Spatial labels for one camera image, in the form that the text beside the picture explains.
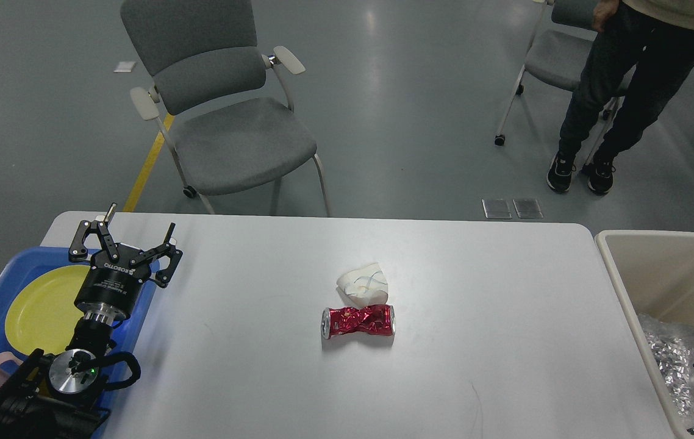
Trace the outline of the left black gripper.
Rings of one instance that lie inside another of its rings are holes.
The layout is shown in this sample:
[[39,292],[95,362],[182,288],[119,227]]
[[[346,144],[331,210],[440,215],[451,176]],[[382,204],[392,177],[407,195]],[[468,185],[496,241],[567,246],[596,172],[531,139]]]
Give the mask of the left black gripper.
[[163,243],[132,257],[131,267],[115,263],[119,261],[120,252],[109,231],[115,211],[116,203],[111,203],[104,215],[97,216],[92,221],[80,221],[68,250],[68,260],[74,263],[87,262],[85,240],[90,235],[97,236],[101,252],[109,260],[96,259],[90,262],[90,269],[77,292],[74,305],[84,313],[107,309],[113,312],[115,321],[124,321],[132,316],[144,282],[152,277],[150,264],[163,257],[169,259],[168,266],[155,272],[152,278],[158,287],[166,288],[179,266],[183,252],[177,249],[172,237],[175,223],[170,223]]

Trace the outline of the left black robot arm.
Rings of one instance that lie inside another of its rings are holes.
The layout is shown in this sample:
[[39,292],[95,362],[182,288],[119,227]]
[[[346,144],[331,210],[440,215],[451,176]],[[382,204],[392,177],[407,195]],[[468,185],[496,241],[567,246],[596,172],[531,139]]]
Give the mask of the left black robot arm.
[[90,264],[74,300],[83,316],[62,352],[35,348],[0,387],[0,438],[90,438],[111,412],[99,398],[140,380],[138,360],[116,350],[112,333],[131,317],[144,283],[168,286],[183,253],[174,223],[148,250],[116,242],[109,231],[115,209],[77,228],[68,259]]

